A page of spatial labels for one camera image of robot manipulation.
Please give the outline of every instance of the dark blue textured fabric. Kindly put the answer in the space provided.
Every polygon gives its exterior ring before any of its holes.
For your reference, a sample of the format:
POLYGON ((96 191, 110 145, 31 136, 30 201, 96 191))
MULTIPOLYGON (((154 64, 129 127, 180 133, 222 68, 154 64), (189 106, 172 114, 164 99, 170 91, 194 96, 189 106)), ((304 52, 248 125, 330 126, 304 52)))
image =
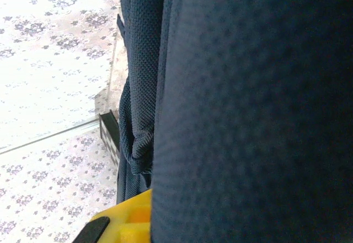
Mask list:
POLYGON ((149 188, 163 0, 121 0, 129 77, 119 107, 117 202, 149 188))
POLYGON ((352 0, 164 4, 152 241, 350 242, 352 0))

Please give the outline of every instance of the purple floral pattern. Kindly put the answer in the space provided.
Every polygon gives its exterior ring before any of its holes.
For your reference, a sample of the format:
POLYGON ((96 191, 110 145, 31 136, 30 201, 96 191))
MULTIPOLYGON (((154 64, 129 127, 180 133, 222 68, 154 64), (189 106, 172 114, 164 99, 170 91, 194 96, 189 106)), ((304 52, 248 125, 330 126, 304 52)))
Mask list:
POLYGON ((117 171, 102 146, 94 129, 51 148, 2 155, 0 242, 70 243, 113 206, 117 171))
POLYGON ((54 4, 53 7, 61 8, 61 9, 70 7, 77 2, 77 0, 49 0, 49 1, 54 4))
POLYGON ((105 25, 108 22, 107 15, 99 15, 98 13, 90 14, 86 17, 85 21, 91 28, 98 29, 102 25, 105 25))
POLYGON ((0 59, 9 58, 15 55, 15 52, 12 49, 3 49, 0 50, 0 59))
POLYGON ((80 46, 82 43, 82 40, 73 34, 70 35, 61 35, 59 37, 57 36, 52 36, 52 40, 55 42, 55 44, 60 47, 61 50, 73 50, 76 47, 80 46))
POLYGON ((15 30, 20 31, 21 35, 34 37, 46 29, 43 23, 30 22, 27 19, 15 24, 15 30))
POLYGON ((102 49, 100 47, 88 49, 85 52, 86 52, 87 57, 89 57, 90 59, 93 59, 93 60, 98 59, 98 58, 105 55, 104 49, 102 49))

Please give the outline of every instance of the black strip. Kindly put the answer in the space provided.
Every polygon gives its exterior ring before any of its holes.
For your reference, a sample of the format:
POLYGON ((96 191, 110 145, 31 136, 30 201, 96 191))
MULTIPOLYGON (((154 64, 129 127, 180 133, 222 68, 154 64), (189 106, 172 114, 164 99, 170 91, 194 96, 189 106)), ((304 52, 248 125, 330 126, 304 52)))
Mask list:
POLYGON ((125 42, 125 26, 124 26, 119 14, 117 15, 116 24, 117 24, 117 27, 120 30, 120 35, 121 35, 121 37, 122 37, 122 39, 124 41, 124 45, 126 46, 126 42, 125 42))
POLYGON ((101 127, 101 116, 99 116, 99 132, 100 132, 100 138, 102 138, 103 135, 102 135, 102 127, 101 127))
POLYGON ((97 243, 109 223, 107 216, 87 223, 72 243, 97 243))
POLYGON ((108 131, 107 133, 110 135, 114 145, 116 146, 117 150, 120 152, 119 125, 113 115, 113 112, 110 111, 109 113, 105 113, 99 116, 108 131))

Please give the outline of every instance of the yellow plastic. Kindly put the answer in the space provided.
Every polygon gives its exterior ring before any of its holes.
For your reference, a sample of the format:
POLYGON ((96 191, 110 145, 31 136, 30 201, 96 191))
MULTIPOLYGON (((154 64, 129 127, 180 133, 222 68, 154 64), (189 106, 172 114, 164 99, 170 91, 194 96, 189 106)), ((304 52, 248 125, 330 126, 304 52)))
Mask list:
POLYGON ((141 193, 95 215, 91 221, 107 216, 108 227, 98 243, 148 243, 151 227, 152 190, 141 193))

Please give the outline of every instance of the white tile floor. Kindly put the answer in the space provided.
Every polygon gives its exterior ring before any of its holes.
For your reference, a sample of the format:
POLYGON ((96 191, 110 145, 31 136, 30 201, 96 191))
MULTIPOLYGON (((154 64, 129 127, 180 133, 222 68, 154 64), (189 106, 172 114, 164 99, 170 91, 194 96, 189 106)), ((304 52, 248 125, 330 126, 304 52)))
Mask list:
POLYGON ((72 242, 116 201, 99 129, 0 155, 0 242, 72 242))
POLYGON ((119 0, 0 0, 0 152, 106 111, 119 0))

